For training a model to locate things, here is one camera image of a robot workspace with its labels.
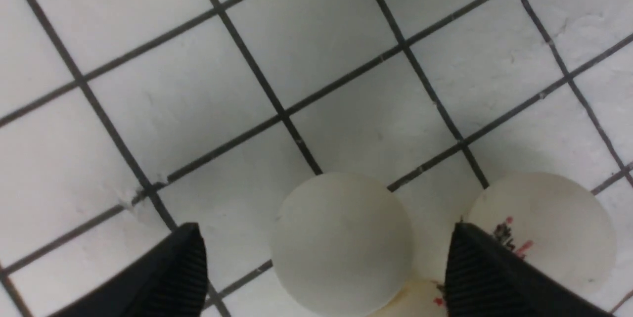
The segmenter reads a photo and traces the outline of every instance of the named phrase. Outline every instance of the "red marking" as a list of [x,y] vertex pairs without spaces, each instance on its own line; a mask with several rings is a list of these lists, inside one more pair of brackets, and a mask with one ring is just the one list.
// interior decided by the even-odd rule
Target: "red marking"
[[521,259],[525,259],[525,252],[530,249],[532,245],[534,245],[534,242],[528,240],[519,249],[516,250],[515,254]]

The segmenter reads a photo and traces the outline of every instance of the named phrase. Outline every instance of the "grid line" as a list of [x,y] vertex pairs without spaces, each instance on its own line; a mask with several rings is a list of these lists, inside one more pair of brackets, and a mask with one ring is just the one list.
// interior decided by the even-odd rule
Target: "grid line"
[[224,304],[224,301],[222,301],[222,299],[219,297],[218,291],[213,287],[213,285],[211,284],[210,279],[208,280],[208,282],[209,282],[209,286],[208,286],[209,299],[208,299],[208,301],[210,303],[213,303],[213,305],[215,305],[215,308],[218,309],[218,312],[220,313],[220,315],[222,317],[231,317],[231,313],[228,312],[228,307],[226,307],[226,304]]
[[13,304],[18,309],[22,317],[33,317],[33,314],[27,307],[27,304],[24,302],[24,299],[13,285],[13,281],[9,278],[9,276],[5,274],[0,274],[0,285],[4,287],[9,298],[13,301]]
[[[549,46],[549,49],[551,50],[551,53],[554,56],[554,60],[556,60],[556,64],[558,64],[558,67],[560,67],[560,71],[563,72],[563,78],[567,79],[567,83],[571,87],[572,92],[574,92],[578,101],[581,103],[581,105],[583,105],[583,108],[587,112],[591,122],[593,123],[595,127],[595,130],[597,130],[598,134],[602,138],[602,141],[604,142],[604,145],[606,145],[606,148],[609,150],[611,157],[613,157],[615,162],[618,164],[618,167],[620,168],[620,170],[624,170],[625,168],[624,162],[622,162],[622,159],[620,159],[617,152],[615,152],[615,148],[613,147],[613,143],[611,143],[611,139],[609,139],[609,137],[606,135],[606,132],[604,132],[604,129],[600,125],[600,122],[597,120],[594,110],[588,103],[587,98],[585,98],[581,90],[576,85],[574,78],[571,76],[570,72],[567,69],[567,65],[565,65],[563,58],[560,56],[560,53],[556,49],[556,44],[554,44],[554,40],[551,38],[551,36],[547,32],[547,29],[545,29],[545,26],[543,26],[543,23],[536,15],[536,12],[534,11],[534,9],[532,9],[530,2],[528,0],[521,0],[521,4],[523,5],[523,8],[529,15],[530,19],[532,20],[536,28],[538,29],[543,40]],[[633,177],[631,177],[631,174],[626,172],[625,177],[627,181],[629,182],[629,184],[633,186]]]
[[[94,95],[90,87],[88,86],[88,83],[85,81],[81,71],[77,67],[77,64],[75,64],[73,58],[70,56],[68,49],[66,49],[66,46],[61,42],[59,35],[57,35],[57,32],[54,30],[52,24],[48,20],[48,17],[45,15],[44,10],[41,8],[37,0],[26,0],[26,1],[27,1],[27,4],[29,4],[29,8],[31,8],[34,15],[38,19],[40,25],[43,27],[44,31],[46,32],[46,35],[48,35],[48,38],[52,42],[57,53],[59,54],[59,56],[61,56],[64,64],[68,68],[68,71],[70,71],[70,73],[72,74],[73,80],[77,83],[77,85],[79,86],[79,89],[81,89],[81,91],[83,92],[84,96],[86,97],[86,100],[88,101],[88,103],[90,103],[90,106],[92,107],[93,111],[97,114],[97,117],[99,117],[99,120],[101,121],[102,125],[104,125],[109,136],[113,140],[115,146],[117,147],[118,151],[124,158],[130,170],[134,173],[134,176],[136,177],[138,182],[140,182],[140,185],[142,186],[142,188],[150,189],[151,183],[149,182],[149,179],[147,179],[147,176],[145,175],[145,173],[143,173],[142,169],[136,162],[136,159],[134,159],[132,153],[129,151],[123,139],[118,134],[115,126],[110,121],[104,109],[101,107],[101,103],[99,103],[96,96]],[[167,227],[169,227],[169,229],[171,230],[176,229],[176,223],[174,223],[173,218],[167,212],[167,209],[165,208],[160,197],[158,196],[158,193],[151,192],[149,194],[149,198],[152,204],[154,204],[156,211],[162,218],[165,225],[167,225]],[[2,283],[5,284],[5,288],[7,288],[7,281],[8,281],[8,277],[7,276],[3,277]],[[17,290],[14,289],[13,293],[16,295],[16,298],[19,297]],[[24,317],[28,316],[25,314],[28,312],[29,311],[21,311]]]
[[303,141],[303,138],[299,134],[299,131],[297,130],[297,128],[294,126],[294,123],[292,123],[290,116],[287,114],[285,109],[283,109],[283,105],[277,98],[271,85],[269,84],[262,70],[260,69],[259,65],[255,61],[253,54],[251,54],[251,51],[249,51],[249,49],[246,47],[246,44],[244,44],[244,40],[242,39],[240,34],[237,32],[237,29],[235,28],[235,25],[233,25],[233,22],[231,22],[231,19],[228,17],[228,14],[226,14],[226,10],[223,8],[222,4],[220,3],[220,0],[210,0],[210,2],[212,3],[213,8],[218,10],[220,19],[224,23],[224,26],[228,30],[228,33],[231,35],[231,38],[233,38],[233,41],[237,45],[237,48],[239,48],[240,52],[242,53],[242,56],[244,57],[247,64],[251,68],[251,71],[253,72],[253,74],[255,74],[255,78],[257,79],[258,83],[260,83],[260,86],[266,93],[266,96],[269,98],[269,101],[271,101],[271,104],[275,108],[275,111],[277,112],[278,116],[283,122],[283,125],[285,125],[286,129],[288,129],[288,132],[290,132],[292,139],[294,140],[295,144],[301,151],[301,154],[303,155],[303,157],[306,159],[308,165],[310,166],[310,168],[312,169],[315,175],[321,175],[323,173],[323,170],[321,170],[321,167],[317,164],[315,158],[312,156],[312,153],[310,153],[308,146]]
[[[224,3],[224,9],[225,10],[229,9],[231,8],[231,6],[235,6],[241,1],[243,0],[227,0]],[[132,49],[131,51],[128,51],[124,55],[118,56],[117,58],[110,60],[106,64],[99,66],[97,69],[94,69],[86,73],[84,75],[84,80],[92,81],[95,78],[101,76],[102,74],[105,74],[106,72],[109,72],[119,67],[120,65],[123,65],[126,62],[133,60],[134,58],[142,55],[143,53],[150,51],[150,49],[156,48],[157,46],[164,44],[165,42],[175,38],[176,36],[181,35],[182,33],[185,33],[185,31],[195,28],[197,25],[203,23],[204,21],[212,19],[212,17],[214,17],[215,15],[217,15],[217,10],[215,9],[207,10],[204,13],[197,15],[193,19],[190,19],[187,22],[180,24],[180,26],[176,26],[176,28],[173,28],[167,31],[163,35],[160,35],[156,37],[155,39],[150,40],[149,42],[144,43]],[[62,94],[72,89],[75,89],[76,87],[77,87],[77,83],[74,81],[67,83],[59,87],[58,89],[55,89],[52,92],[45,94],[44,96],[41,96],[40,98],[32,101],[31,103],[14,110],[13,112],[7,114],[6,116],[0,117],[0,128],[2,128],[3,126],[11,123],[12,121],[22,116],[25,116],[26,114],[29,114],[29,112],[31,112],[32,110],[35,110],[45,105],[46,103],[54,100],[55,98],[61,96]]]
[[[229,8],[231,8],[232,6],[235,6],[236,4],[238,4],[239,2],[241,2],[243,0],[228,0],[226,1],[223,6],[225,10],[228,10]],[[413,44],[415,44],[416,42],[418,42],[419,40],[422,40],[423,38],[427,37],[428,35],[430,35],[431,33],[434,33],[435,31],[443,28],[444,26],[447,26],[448,24],[452,23],[454,20],[462,17],[463,15],[466,15],[467,13],[469,13],[470,11],[472,11],[473,9],[477,8],[478,6],[486,3],[489,0],[474,0],[472,2],[470,2],[469,4],[466,4],[466,6],[463,6],[462,8],[460,8],[459,10],[453,12],[452,14],[446,16],[445,18],[442,18],[441,20],[438,20],[436,23],[432,24],[431,26],[429,26],[429,28],[423,29],[422,31],[420,31],[419,33],[416,33],[416,35],[413,35],[411,38],[406,40],[406,43],[411,46]],[[131,60],[133,60],[134,58],[136,58],[137,56],[142,55],[143,53],[150,51],[150,49],[156,48],[157,46],[160,46],[161,44],[164,44],[165,42],[175,38],[178,35],[181,35],[182,33],[185,33],[185,31],[188,31],[194,27],[196,27],[197,25],[201,24],[202,22],[211,19],[212,17],[214,17],[215,15],[217,15],[217,10],[216,9],[212,9],[212,10],[207,10],[204,13],[197,15],[196,17],[194,17],[191,20],[188,20],[187,22],[181,24],[180,26],[177,26],[176,28],[173,28],[172,30],[167,31],[166,33],[164,33],[163,35],[158,36],[157,38],[150,40],[149,42],[142,44],[134,49],[132,49],[131,51],[128,51],[127,53],[125,53],[124,55],[118,56],[117,58],[110,60],[109,62],[107,62],[106,64],[99,66],[97,69],[94,69],[88,73],[86,73],[84,75],[84,79],[86,81],[92,81],[95,78],[97,78],[98,76],[101,76],[102,74],[105,74],[106,72],[109,72],[117,67],[119,67],[120,65],[123,65]],[[369,71],[371,68],[375,67],[376,65],[380,64],[379,59],[382,58],[382,60],[387,60],[387,58],[391,58],[391,56],[394,56],[398,53],[400,53],[400,51],[402,51],[402,46],[397,45],[396,47],[389,49],[388,51],[382,53],[381,55],[377,56],[376,58],[374,58],[373,60],[370,60],[370,62],[366,63],[365,65],[362,65],[361,67],[359,67],[358,69],[350,72],[349,74],[343,76],[342,78],[335,80],[333,83],[330,83],[329,85],[327,85],[325,88],[318,90],[317,92],[310,94],[310,96],[308,96],[308,98],[305,98],[304,100],[299,101],[298,103],[292,105],[289,109],[286,110],[286,112],[289,115],[294,114],[295,112],[297,112],[300,109],[303,109],[304,107],[306,107],[308,104],[314,102],[315,100],[318,100],[319,98],[323,97],[324,95],[330,93],[331,91],[337,89],[338,87],[340,87],[341,85],[343,85],[344,83],[347,83],[351,80],[354,80],[357,76],[360,76],[362,73],[365,73],[366,71]],[[23,107],[20,107],[19,109],[14,110],[13,112],[7,114],[4,117],[0,117],[0,128],[2,128],[4,125],[7,125],[9,123],[11,123],[12,121],[25,116],[26,114],[29,114],[32,110],[36,110],[39,107],[45,105],[46,103],[48,103],[49,101],[54,100],[55,98],[61,96],[62,94],[64,94],[65,92],[68,92],[74,88],[77,87],[77,83],[76,82],[70,82],[66,85],[63,85],[62,87],[59,87],[58,89],[45,94],[44,96],[41,96],[40,98],[32,101],[31,103],[24,105]]]
[[380,10],[382,11],[382,14],[387,19],[387,23],[389,23],[389,28],[391,28],[391,31],[393,31],[394,36],[396,37],[396,40],[398,41],[398,44],[403,48],[403,51],[405,52],[405,55],[407,56],[407,60],[409,60],[409,63],[413,67],[415,73],[418,75],[418,78],[422,82],[422,85],[424,86],[424,89],[426,90],[427,94],[429,95],[431,100],[435,103],[437,107],[437,111],[439,112],[440,116],[444,120],[444,123],[448,127],[448,130],[450,130],[450,132],[452,133],[452,136],[457,140],[457,143],[459,144],[461,151],[466,156],[468,164],[470,165],[470,168],[472,168],[473,172],[475,173],[477,180],[479,180],[479,183],[481,184],[482,187],[487,188],[488,180],[486,179],[484,172],[479,167],[477,160],[475,160],[475,156],[470,151],[470,148],[468,148],[468,145],[465,143],[464,137],[459,132],[459,129],[457,129],[457,126],[455,125],[455,123],[453,123],[451,117],[448,114],[448,111],[446,110],[446,108],[440,101],[439,97],[437,96],[435,90],[433,89],[433,86],[431,85],[429,81],[429,78],[427,78],[426,74],[421,68],[420,62],[418,62],[415,55],[413,55],[413,51],[411,51],[410,46],[407,45],[407,41],[405,40],[405,37],[403,36],[402,31],[400,30],[400,27],[398,26],[393,14],[391,13],[391,10],[389,10],[389,6],[387,5],[387,2],[385,0],[376,0],[376,2],[378,3]]

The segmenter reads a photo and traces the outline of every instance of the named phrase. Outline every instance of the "white surface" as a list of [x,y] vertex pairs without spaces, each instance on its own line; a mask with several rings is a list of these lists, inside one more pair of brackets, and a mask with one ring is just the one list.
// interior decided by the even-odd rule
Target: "white surface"
[[245,0],[228,15],[284,107],[396,45],[375,0]]
[[327,173],[284,200],[271,251],[278,278],[299,304],[329,317],[365,317],[411,275],[413,230],[379,181]]
[[108,281],[168,233],[147,200],[11,277],[33,315],[46,317]]
[[[71,78],[27,4],[23,0],[1,1],[3,117]],[[386,3],[405,36],[410,36],[471,1]],[[38,2],[84,73],[212,8],[209,0]],[[633,0],[530,2],[570,70],[633,33]],[[229,9],[228,15],[286,107],[396,44],[375,0],[245,0]],[[413,45],[413,51],[465,136],[561,76],[518,0],[489,0],[481,9]],[[615,150],[628,164],[633,161],[630,46],[614,56],[577,82]],[[217,18],[90,85],[151,180],[273,115]],[[299,111],[292,120],[324,171],[357,171],[385,184],[454,144],[401,55]],[[490,182],[516,171],[545,171],[593,189],[619,171],[568,86],[481,137],[471,149]],[[0,128],[0,175],[3,267],[138,188],[77,90]],[[173,183],[160,195],[177,222],[193,220],[203,225],[210,277],[222,290],[271,257],[267,236],[278,205],[312,175],[279,123]],[[633,236],[627,224],[630,214],[624,215],[633,202],[627,184],[622,180],[600,195],[601,200],[606,199],[604,195],[619,197],[613,199],[610,213],[620,249],[622,236]],[[404,184],[396,195],[409,207],[418,231],[436,228],[441,232],[433,236],[434,243],[429,246],[446,251],[448,224],[480,189],[465,158],[456,153]],[[446,211],[433,213],[439,209]],[[117,242],[119,238],[109,236],[111,242],[105,239],[95,244],[111,247],[113,251],[104,254],[114,257],[113,264],[120,269],[129,262],[116,258],[125,252]],[[77,239],[83,242],[84,235]],[[425,254],[437,256],[433,250]],[[49,267],[48,258],[44,256],[15,274],[29,274],[32,281],[45,279],[49,281],[46,288],[64,287],[60,300],[48,301],[41,295],[44,290],[18,286],[20,292],[24,288],[29,294],[27,304],[34,304],[38,313],[77,297],[80,290],[85,292],[115,270],[102,270],[98,278],[88,282],[63,264],[59,270],[64,275],[58,281],[47,277],[51,274],[48,268],[27,271],[38,264]],[[428,262],[441,267],[443,260]],[[620,250],[615,270],[618,276],[633,272],[630,261],[626,250]],[[441,268],[428,270],[432,274]],[[606,286],[607,292],[596,297],[605,307],[633,287],[610,282]],[[292,304],[273,272],[233,292],[226,303],[235,317],[307,316]],[[633,316],[632,306],[624,306],[619,315]]]
[[475,200],[466,221],[490,234],[507,224],[504,245],[580,296],[597,291],[615,265],[609,215],[587,189],[558,175],[508,175]]
[[292,120],[323,170],[385,185],[456,143],[402,53]]
[[0,158],[5,267],[138,187],[79,90],[2,128]]
[[152,181],[275,115],[218,17],[90,87]]
[[72,81],[72,76],[27,2],[0,3],[0,117],[4,117]]
[[211,281],[222,290],[271,258],[279,206],[310,168],[283,125],[161,191],[177,223],[200,222]]

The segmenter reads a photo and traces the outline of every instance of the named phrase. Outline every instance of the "black grid line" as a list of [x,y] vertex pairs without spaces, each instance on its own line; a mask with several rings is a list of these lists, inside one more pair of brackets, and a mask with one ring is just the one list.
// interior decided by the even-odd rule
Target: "black grid line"
[[4,268],[4,270],[0,272],[0,276],[2,274],[9,275],[9,274],[13,274],[14,272],[17,272],[18,270],[24,268],[26,265],[33,263],[34,261],[38,260],[42,256],[45,256],[46,254],[52,252],[53,250],[61,247],[65,243],[70,242],[70,240],[77,238],[77,236],[80,236],[81,234],[86,233],[88,230],[92,229],[93,227],[98,226],[99,224],[105,222],[106,220],[109,220],[110,218],[116,216],[117,214],[121,213],[124,210],[125,208],[123,206],[117,205],[99,214],[98,216],[91,218],[87,222],[82,223],[81,225],[77,226],[75,229],[72,229],[70,232],[63,234],[62,236],[55,239],[54,241],[44,245],[38,250],[30,253],[24,258],[19,259],[15,263]]
[[[224,10],[228,10],[229,8],[231,8],[231,6],[235,6],[236,4],[238,4],[239,2],[241,2],[243,0],[227,0],[223,6],[224,6]],[[472,2],[470,2],[469,4],[466,4],[466,6],[463,6],[462,8],[460,8],[459,10],[453,12],[452,14],[446,16],[445,18],[442,18],[441,20],[438,20],[436,23],[432,24],[431,26],[429,26],[429,28],[426,28],[422,31],[420,31],[419,33],[416,33],[415,35],[413,35],[411,38],[406,40],[407,45],[411,46],[413,44],[415,44],[416,42],[418,42],[419,40],[422,40],[423,38],[427,37],[428,35],[430,35],[431,33],[433,33],[434,31],[437,31],[441,28],[443,28],[444,26],[447,26],[448,24],[450,24],[451,22],[453,22],[456,19],[459,19],[460,17],[462,17],[463,15],[466,15],[469,11],[472,11],[473,9],[477,8],[478,6],[486,3],[489,0],[474,0]],[[173,28],[172,30],[167,31],[166,33],[164,33],[163,35],[158,36],[157,38],[150,40],[149,42],[142,44],[134,49],[132,49],[131,51],[128,51],[127,53],[125,53],[124,55],[118,56],[117,58],[107,62],[106,64],[99,66],[97,69],[94,69],[88,73],[86,73],[84,75],[84,80],[86,81],[92,81],[95,78],[101,76],[102,74],[105,74],[106,72],[109,72],[113,69],[116,69],[117,67],[119,67],[120,65],[123,65],[131,60],[133,60],[134,58],[142,55],[143,53],[150,51],[150,49],[154,49],[157,46],[160,46],[161,44],[164,44],[165,42],[175,38],[178,35],[181,35],[182,33],[185,33],[185,31],[188,31],[194,27],[196,27],[197,25],[203,23],[206,20],[211,19],[212,17],[214,17],[215,15],[217,15],[217,10],[216,9],[212,9],[212,10],[208,10],[205,11],[204,13],[197,15],[196,17],[194,17],[191,20],[188,20],[187,22],[184,22],[183,24],[180,24],[180,26],[177,26],[176,28]],[[344,85],[345,83],[354,80],[357,76],[360,76],[362,73],[365,73],[366,71],[369,71],[371,68],[375,67],[376,65],[380,64],[380,62],[387,60],[388,58],[390,58],[391,56],[394,56],[398,53],[400,53],[400,51],[402,51],[402,46],[398,45],[392,49],[389,49],[388,51],[382,53],[381,55],[377,56],[376,58],[374,58],[373,60],[370,60],[370,62],[368,62],[365,65],[362,65],[361,67],[359,67],[358,69],[350,72],[349,74],[343,76],[342,78],[334,81],[333,83],[331,83],[330,85],[327,85],[325,88],[315,92],[314,94],[311,94],[310,96],[308,96],[308,98],[305,98],[304,100],[299,101],[298,103],[292,105],[289,109],[286,110],[287,114],[292,115],[295,112],[297,112],[298,110],[306,107],[307,105],[309,105],[310,103],[314,102],[315,100],[318,100],[319,98],[323,97],[324,95],[330,93],[331,91],[334,91],[335,89],[337,89],[338,87],[340,87],[341,85]],[[4,125],[7,125],[9,123],[11,123],[12,121],[25,116],[26,114],[29,114],[32,110],[36,110],[39,107],[45,105],[46,103],[48,103],[49,101],[54,100],[55,98],[61,96],[62,94],[74,89],[77,87],[77,83],[75,81],[70,82],[66,85],[63,85],[61,87],[59,87],[58,89],[45,94],[44,96],[41,96],[40,98],[32,101],[31,103],[24,105],[23,107],[20,107],[19,109],[14,110],[13,112],[5,115],[4,117],[0,117],[0,128],[2,128]]]
[[0,284],[2,284],[2,286],[6,290],[9,298],[11,299],[11,301],[13,301],[13,304],[18,309],[22,317],[33,317],[33,314],[27,307],[27,304],[24,303],[24,299],[22,299],[22,296],[15,288],[15,285],[13,285],[13,281],[11,281],[8,275],[0,274]]
[[[609,137],[606,135],[606,132],[604,132],[604,129],[600,125],[600,122],[597,120],[597,117],[595,116],[595,113],[592,107],[589,105],[587,98],[583,96],[583,93],[576,85],[574,78],[571,77],[571,74],[567,69],[567,65],[565,65],[565,62],[563,62],[563,58],[560,56],[560,53],[556,49],[554,40],[551,38],[551,36],[547,32],[547,29],[545,29],[545,26],[543,26],[541,20],[536,15],[534,9],[532,9],[530,2],[528,0],[521,0],[521,3],[523,4],[523,8],[525,8],[525,11],[529,15],[530,19],[532,20],[536,28],[538,29],[539,33],[543,37],[543,40],[549,46],[549,49],[551,50],[551,53],[554,56],[554,59],[556,60],[556,64],[558,64],[558,67],[560,67],[560,71],[563,72],[563,77],[567,79],[567,83],[571,87],[572,92],[574,92],[574,94],[576,95],[576,98],[578,98],[578,101],[581,103],[581,105],[583,105],[595,129],[597,130],[598,134],[602,138],[604,145],[606,145],[607,149],[609,150],[611,157],[613,157],[615,162],[618,164],[618,167],[620,168],[620,170],[624,170],[625,168],[624,162],[622,162],[622,159],[620,159],[617,152],[615,152],[615,148],[613,147],[613,144],[611,143],[611,139],[609,139]],[[631,184],[631,186],[633,186],[633,177],[631,177],[631,174],[626,172],[624,176],[626,177],[627,181]]]
[[[463,15],[465,13],[463,10],[465,10],[465,9],[472,10],[472,8],[473,8],[472,5],[473,4],[483,4],[483,3],[484,2],[481,1],[481,0],[475,0],[472,3],[469,3],[466,6],[464,6],[461,10],[456,11],[455,13],[459,13],[459,14]],[[443,20],[440,20],[438,23],[436,23],[435,25],[431,26],[431,28],[437,28],[437,24],[439,24],[439,23],[446,23],[447,19],[449,19],[449,18],[455,18],[456,19],[456,17],[453,17],[451,15],[449,17],[444,18]],[[429,33],[428,31],[421,31],[418,34],[420,35],[420,34],[428,34],[428,33]],[[577,76],[578,74],[586,71],[587,69],[589,69],[592,66],[598,64],[602,60],[605,60],[606,58],[608,58],[608,56],[613,55],[618,50],[624,48],[626,45],[630,44],[631,42],[633,42],[633,34],[627,36],[625,39],[621,40],[620,42],[618,42],[617,44],[615,44],[613,47],[609,48],[608,50],[604,51],[603,53],[595,56],[595,58],[592,58],[592,60],[589,60],[585,64],[579,66],[576,70],[572,71],[572,76]],[[389,58],[391,56],[394,56],[396,53],[398,53],[400,51],[400,49],[401,49],[400,46],[396,46],[396,47],[388,50],[386,53],[383,53],[383,55],[377,56],[377,58],[374,58],[368,64],[362,65],[357,70],[354,70],[354,71],[350,72],[350,74],[347,74],[347,75],[343,76],[343,78],[340,78],[339,80],[335,81],[335,83],[337,83],[337,84],[335,84],[334,86],[328,85],[324,89],[319,90],[316,93],[312,94],[311,96],[308,97],[310,100],[307,100],[307,101],[306,100],[301,100],[301,101],[299,101],[296,105],[293,105],[288,110],[288,112],[292,114],[294,112],[298,112],[298,110],[303,109],[304,107],[307,107],[307,105],[309,105],[310,103],[313,103],[315,100],[318,100],[319,98],[321,98],[324,95],[330,93],[334,89],[337,89],[338,87],[340,87],[344,83],[347,83],[350,80],[353,80],[355,77],[359,76],[360,74],[365,73],[366,71],[369,71],[369,69],[377,66],[383,60],[386,60],[387,58]],[[492,121],[488,125],[484,126],[478,132],[473,133],[471,136],[466,138],[465,139],[466,143],[470,144],[470,143],[476,141],[480,137],[484,136],[484,134],[486,134],[486,133],[492,131],[493,129],[497,128],[502,123],[505,123],[511,117],[515,116],[516,114],[518,114],[522,110],[524,110],[527,107],[529,107],[531,104],[533,104],[536,101],[538,101],[538,99],[542,99],[545,95],[547,95],[550,92],[552,92],[552,91],[558,89],[559,87],[561,87],[563,84],[565,84],[565,80],[566,79],[563,78],[563,79],[560,79],[560,80],[556,81],[556,83],[550,85],[549,87],[547,87],[543,91],[541,91],[538,94],[532,96],[531,98],[526,100],[524,103],[521,103],[520,105],[518,105],[514,109],[510,110],[509,112],[507,112],[506,114],[504,114],[504,115],[500,116],[499,118],[495,119],[494,121]],[[265,123],[264,122],[264,123],[260,124],[259,126],[256,126],[256,128],[254,128],[253,130],[248,130],[247,132],[243,133],[242,135],[236,137],[235,139],[231,139],[229,142],[219,146],[219,148],[212,150],[212,152],[205,154],[200,159],[196,159],[196,161],[188,164],[187,166],[185,166],[185,167],[183,167],[183,168],[181,168],[179,170],[176,170],[174,173],[172,173],[171,175],[168,176],[168,178],[172,178],[171,180],[168,180],[168,181],[171,183],[172,181],[178,180],[179,178],[183,177],[187,173],[193,171],[194,169],[198,168],[199,166],[202,166],[206,162],[211,161],[215,157],[218,157],[222,153],[227,152],[231,148],[239,145],[240,143],[242,143],[242,142],[246,141],[247,139],[255,136],[256,134],[258,134],[260,132],[263,132],[263,130],[269,128],[270,126],[272,126],[272,125],[274,125],[276,123],[278,123],[280,121],[280,119],[276,119],[276,117],[274,117],[274,118],[270,119],[269,121],[271,121],[271,123]],[[419,168],[416,168],[413,171],[411,171],[410,173],[408,173],[407,175],[405,175],[405,177],[403,177],[401,179],[398,179],[398,181],[394,182],[389,187],[391,187],[392,189],[397,189],[399,186],[402,186],[402,184],[400,184],[399,182],[402,182],[403,180],[405,180],[405,181],[409,180],[410,181],[413,178],[417,177],[418,173],[421,173],[423,171],[424,171],[423,169],[420,170]],[[162,188],[164,186],[165,185],[161,184],[160,182],[157,183],[157,184],[154,184],[154,188],[158,188],[158,189],[160,189],[160,188]]]
[[[79,68],[77,67],[77,64],[75,64],[74,60],[70,56],[70,53],[66,49],[65,45],[61,42],[59,35],[57,35],[57,32],[54,30],[52,24],[48,20],[48,17],[45,15],[44,10],[41,8],[37,0],[26,0],[26,1],[27,1],[27,4],[29,4],[29,8],[31,8],[34,15],[38,19],[39,23],[45,30],[46,35],[48,35],[48,38],[50,39],[53,46],[57,50],[57,53],[59,54],[59,56],[61,56],[63,62],[68,68],[68,71],[70,71],[70,73],[72,74],[73,80],[77,82],[79,89],[81,89],[84,96],[86,97],[86,100],[88,100],[88,103],[90,103],[92,109],[97,114],[97,117],[99,117],[99,120],[101,121],[102,125],[104,125],[109,136],[113,140],[115,146],[117,147],[118,151],[124,158],[130,170],[134,173],[134,176],[136,177],[138,182],[140,182],[140,185],[142,186],[143,189],[151,189],[151,183],[149,179],[147,179],[147,176],[145,175],[145,173],[143,173],[142,169],[136,162],[136,159],[134,159],[132,153],[129,151],[123,139],[118,134],[113,123],[110,121],[108,115],[101,107],[101,103],[99,103],[96,96],[94,95],[90,87],[88,86],[88,83],[85,81],[83,75],[81,74],[81,71],[79,70]],[[158,193],[150,192],[149,198],[152,204],[154,205],[154,208],[158,212],[159,216],[162,218],[163,222],[165,223],[165,225],[167,225],[169,229],[175,230],[177,227],[176,223],[174,222],[174,219],[172,218],[172,216],[170,216],[170,214],[168,213],[167,209],[165,208],[165,205],[161,201],[161,198],[158,196]]]
[[633,291],[630,291],[628,292],[628,294],[624,295],[624,297],[622,297],[622,299],[609,310],[609,314],[615,314],[615,312],[619,310],[622,306],[624,306],[624,304],[626,304],[631,298],[633,298]]
[[278,116],[283,122],[283,125],[285,125],[286,129],[288,129],[288,132],[290,132],[292,139],[294,140],[297,147],[301,151],[301,154],[303,155],[303,157],[306,159],[308,165],[310,166],[310,168],[312,169],[315,175],[321,175],[323,173],[323,170],[321,170],[321,167],[319,167],[319,165],[317,164],[315,158],[312,156],[312,153],[310,153],[308,146],[303,141],[301,135],[299,134],[299,131],[294,126],[294,123],[292,123],[290,116],[287,114],[285,109],[283,109],[283,105],[277,98],[271,85],[267,81],[266,76],[264,76],[264,73],[260,69],[257,62],[255,61],[255,58],[251,54],[251,51],[249,51],[249,49],[246,47],[246,44],[244,44],[244,40],[242,40],[242,37],[237,32],[235,25],[233,25],[233,22],[228,17],[228,14],[226,14],[226,10],[220,3],[220,0],[210,0],[210,2],[213,5],[213,8],[218,10],[220,19],[224,23],[224,26],[228,30],[228,33],[231,35],[231,38],[233,38],[233,41],[235,42],[235,44],[237,45],[237,48],[242,53],[242,56],[244,57],[244,59],[246,60],[246,63],[251,68],[251,71],[253,72],[253,74],[255,74],[255,78],[257,79],[258,83],[260,83],[260,86],[266,93],[266,96],[269,98],[269,101],[271,101],[271,104],[275,108],[275,111],[277,112]]
[[396,40],[398,40],[398,44],[403,48],[403,51],[405,52],[405,55],[407,56],[407,60],[409,60],[409,63],[413,67],[415,73],[418,75],[418,78],[422,82],[422,85],[424,86],[424,89],[426,90],[427,94],[429,95],[431,100],[435,103],[437,107],[437,111],[439,112],[440,116],[444,120],[446,126],[448,127],[448,130],[450,130],[450,132],[452,133],[452,136],[455,137],[455,139],[457,140],[457,143],[459,143],[459,145],[461,146],[461,151],[466,156],[466,160],[468,161],[470,168],[472,168],[473,172],[475,173],[475,176],[479,180],[479,183],[481,183],[481,186],[483,186],[484,188],[487,188],[488,180],[486,179],[484,172],[479,167],[479,164],[475,160],[475,156],[470,151],[470,148],[468,148],[468,145],[465,143],[464,137],[461,135],[461,133],[457,129],[457,126],[455,126],[455,123],[453,123],[451,117],[448,114],[448,111],[446,110],[446,108],[440,101],[439,97],[437,96],[435,90],[433,89],[433,86],[430,84],[429,79],[424,74],[424,71],[422,70],[420,63],[418,62],[415,55],[413,55],[413,51],[411,51],[410,46],[407,45],[407,41],[405,40],[405,37],[403,36],[402,31],[400,30],[400,27],[396,23],[394,16],[391,14],[391,11],[389,10],[389,6],[387,6],[387,2],[385,0],[376,0],[376,2],[378,3],[378,6],[380,6],[380,10],[382,11],[382,14],[387,19],[387,23],[389,23],[389,28],[391,28],[391,31],[393,31],[394,33],[394,36],[396,36]]
[[206,301],[204,301],[204,304],[202,305],[202,311],[204,312],[206,311],[208,308],[210,308],[211,306],[215,306],[215,304],[217,303],[217,299],[212,299],[211,297],[209,297],[208,299],[206,299]]
[[215,308],[218,309],[218,312],[220,313],[220,315],[222,317],[231,317],[231,313],[228,312],[228,307],[226,307],[226,304],[224,303],[224,301],[220,299],[220,297],[218,296],[218,291],[213,287],[210,280],[209,280],[208,294],[209,294],[208,301],[210,303],[213,303],[213,305],[215,305]]

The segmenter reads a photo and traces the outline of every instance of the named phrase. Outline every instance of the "white ball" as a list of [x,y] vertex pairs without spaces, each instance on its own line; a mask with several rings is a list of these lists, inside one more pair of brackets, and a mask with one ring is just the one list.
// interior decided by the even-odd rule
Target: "white ball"
[[327,317],[365,317],[409,278],[413,232],[380,182],[329,173],[283,202],[271,251],[280,282],[299,304]]
[[467,220],[497,230],[506,247],[576,294],[597,290],[615,264],[607,212],[587,189],[558,175],[502,178],[477,198]]

